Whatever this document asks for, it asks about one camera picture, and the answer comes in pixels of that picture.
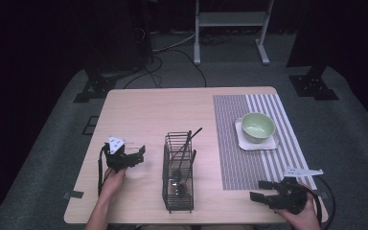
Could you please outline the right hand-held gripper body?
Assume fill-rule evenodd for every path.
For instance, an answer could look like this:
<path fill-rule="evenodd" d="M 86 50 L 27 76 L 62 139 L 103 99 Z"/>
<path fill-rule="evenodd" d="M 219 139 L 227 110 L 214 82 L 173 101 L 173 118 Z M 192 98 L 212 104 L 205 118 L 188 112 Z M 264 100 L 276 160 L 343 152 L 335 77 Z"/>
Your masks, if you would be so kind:
<path fill-rule="evenodd" d="M 322 170 L 286 168 L 283 180 L 272 185 L 272 188 L 278 194 L 269 200 L 269 207 L 271 209 L 288 210 L 293 215 L 297 215 L 305 209 L 307 196 L 311 194 L 318 208 L 318 213 L 321 213 L 318 196 L 307 187 L 300 185 L 297 178 L 321 175 L 322 173 Z"/>

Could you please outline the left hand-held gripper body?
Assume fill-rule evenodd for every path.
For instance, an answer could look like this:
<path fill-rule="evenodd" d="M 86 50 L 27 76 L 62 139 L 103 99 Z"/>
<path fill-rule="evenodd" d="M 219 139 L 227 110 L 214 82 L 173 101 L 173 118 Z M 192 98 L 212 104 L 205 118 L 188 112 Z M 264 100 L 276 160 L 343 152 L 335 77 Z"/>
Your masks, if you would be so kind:
<path fill-rule="evenodd" d="M 125 154 L 126 142 L 123 139 L 110 136 L 103 146 L 106 165 L 115 172 L 130 166 L 130 159 Z"/>

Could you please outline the black wire cutlery basket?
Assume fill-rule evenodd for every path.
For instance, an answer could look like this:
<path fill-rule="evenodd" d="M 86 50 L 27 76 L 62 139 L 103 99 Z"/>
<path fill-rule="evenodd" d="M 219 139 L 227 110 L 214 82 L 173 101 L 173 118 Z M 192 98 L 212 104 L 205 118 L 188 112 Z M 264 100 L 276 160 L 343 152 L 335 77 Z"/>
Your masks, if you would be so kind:
<path fill-rule="evenodd" d="M 175 194 L 177 186 L 185 180 L 186 174 L 189 170 L 190 160 L 192 158 L 192 152 L 194 150 L 192 148 L 192 141 L 190 144 L 190 148 L 186 151 L 181 166 L 181 181 L 176 186 L 174 186 L 171 181 L 172 173 L 178 168 L 181 155 L 178 155 L 174 159 L 172 159 L 171 148 L 168 144 L 168 135 L 170 133 L 171 132 L 166 135 L 164 143 L 162 198 L 165 203 L 165 207 L 169 213 L 177 211 L 192 212 L 194 210 L 193 173 L 190 175 L 190 178 L 187 181 L 186 195 L 182 198 L 179 198 Z"/>

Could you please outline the light green bowl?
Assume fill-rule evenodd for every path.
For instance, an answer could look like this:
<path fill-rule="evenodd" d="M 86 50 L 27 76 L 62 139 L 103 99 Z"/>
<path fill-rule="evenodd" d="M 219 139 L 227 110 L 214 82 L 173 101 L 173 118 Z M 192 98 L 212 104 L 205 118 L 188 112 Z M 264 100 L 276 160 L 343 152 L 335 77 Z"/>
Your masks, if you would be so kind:
<path fill-rule="evenodd" d="M 259 112 L 245 114 L 241 118 L 241 131 L 252 143 L 261 143 L 270 138 L 276 130 L 273 120 Z"/>

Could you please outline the person's left hand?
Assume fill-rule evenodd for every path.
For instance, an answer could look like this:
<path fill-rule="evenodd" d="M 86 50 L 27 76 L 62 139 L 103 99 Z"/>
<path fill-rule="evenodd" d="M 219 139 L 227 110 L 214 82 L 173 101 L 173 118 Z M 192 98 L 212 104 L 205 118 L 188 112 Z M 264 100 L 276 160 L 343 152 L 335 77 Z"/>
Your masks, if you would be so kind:
<path fill-rule="evenodd" d="M 103 181 L 100 198 L 108 201 L 114 201 L 117 194 L 121 190 L 125 177 L 126 169 L 115 172 L 113 169 L 105 171 L 105 178 Z"/>

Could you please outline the person's right hand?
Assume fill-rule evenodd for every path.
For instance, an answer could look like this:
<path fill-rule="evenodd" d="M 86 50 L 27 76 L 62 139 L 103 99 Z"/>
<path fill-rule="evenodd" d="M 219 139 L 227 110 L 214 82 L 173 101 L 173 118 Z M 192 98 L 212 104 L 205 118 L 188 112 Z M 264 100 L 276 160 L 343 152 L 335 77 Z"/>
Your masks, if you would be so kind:
<path fill-rule="evenodd" d="M 321 230 L 315 208 L 313 197 L 307 194 L 307 202 L 304 210 L 294 215 L 287 210 L 275 209 L 274 212 L 284 218 L 294 230 Z"/>

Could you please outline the white square plate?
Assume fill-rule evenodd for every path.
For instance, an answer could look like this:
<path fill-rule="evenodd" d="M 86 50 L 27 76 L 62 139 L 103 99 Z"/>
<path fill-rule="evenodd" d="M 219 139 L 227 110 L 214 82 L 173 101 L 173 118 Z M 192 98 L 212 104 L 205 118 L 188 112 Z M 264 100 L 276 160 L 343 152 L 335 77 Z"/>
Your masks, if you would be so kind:
<path fill-rule="evenodd" d="M 243 150 L 276 150 L 279 147 L 280 140 L 277 133 L 274 133 L 271 137 L 263 140 L 261 143 L 251 142 L 242 130 L 241 118 L 235 121 L 235 130 L 238 137 L 238 144 Z"/>

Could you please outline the grey striped placemat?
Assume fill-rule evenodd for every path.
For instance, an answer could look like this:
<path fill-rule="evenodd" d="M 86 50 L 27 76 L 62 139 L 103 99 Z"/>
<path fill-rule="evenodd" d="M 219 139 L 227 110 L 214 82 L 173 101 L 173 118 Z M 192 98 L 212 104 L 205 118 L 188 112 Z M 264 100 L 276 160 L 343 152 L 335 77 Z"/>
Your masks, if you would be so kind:
<path fill-rule="evenodd" d="M 225 190 L 256 190 L 260 180 L 278 182 L 288 168 L 309 167 L 278 95 L 215 95 L 213 101 Z M 274 121 L 273 148 L 241 141 L 240 123 L 249 112 L 263 113 Z"/>

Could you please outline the thin black utensil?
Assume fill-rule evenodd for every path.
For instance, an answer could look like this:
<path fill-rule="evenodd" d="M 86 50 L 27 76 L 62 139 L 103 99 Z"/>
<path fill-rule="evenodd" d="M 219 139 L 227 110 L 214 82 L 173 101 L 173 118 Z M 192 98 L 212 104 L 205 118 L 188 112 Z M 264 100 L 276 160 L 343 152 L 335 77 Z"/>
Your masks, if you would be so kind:
<path fill-rule="evenodd" d="M 176 156 L 183 156 L 185 152 L 190 148 L 190 144 L 192 139 L 198 135 L 202 131 L 202 127 L 200 127 L 195 132 L 191 130 L 187 132 L 172 132 L 168 135 L 169 141 L 168 144 L 171 148 L 172 159 Z"/>

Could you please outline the black stand base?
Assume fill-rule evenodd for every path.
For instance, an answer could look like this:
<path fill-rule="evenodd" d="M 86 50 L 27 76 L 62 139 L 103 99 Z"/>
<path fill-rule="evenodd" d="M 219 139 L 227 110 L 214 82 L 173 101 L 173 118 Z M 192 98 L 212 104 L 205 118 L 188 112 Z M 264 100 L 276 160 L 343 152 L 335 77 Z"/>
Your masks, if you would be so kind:
<path fill-rule="evenodd" d="M 317 101 L 337 101 L 338 97 L 322 80 L 326 64 L 314 64 L 305 75 L 290 75 L 294 90 L 299 97 L 312 97 Z"/>
<path fill-rule="evenodd" d="M 88 80 L 74 99 L 75 103 L 88 103 L 91 99 L 104 99 L 115 87 L 117 71 L 98 63 L 86 63 L 84 71 Z"/>

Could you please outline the white metal stand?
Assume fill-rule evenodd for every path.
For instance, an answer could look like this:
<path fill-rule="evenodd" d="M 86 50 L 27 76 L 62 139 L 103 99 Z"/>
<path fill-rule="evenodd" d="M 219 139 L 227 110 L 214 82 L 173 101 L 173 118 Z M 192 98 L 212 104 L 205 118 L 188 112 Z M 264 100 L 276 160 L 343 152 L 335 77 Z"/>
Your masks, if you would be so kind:
<path fill-rule="evenodd" d="M 263 65 L 268 65 L 270 60 L 264 42 L 274 2 L 275 0 L 268 0 L 264 11 L 203 12 L 199 10 L 199 0 L 195 0 L 194 64 L 201 63 L 199 35 L 202 28 L 260 27 L 260 36 L 255 39 L 255 44 Z"/>

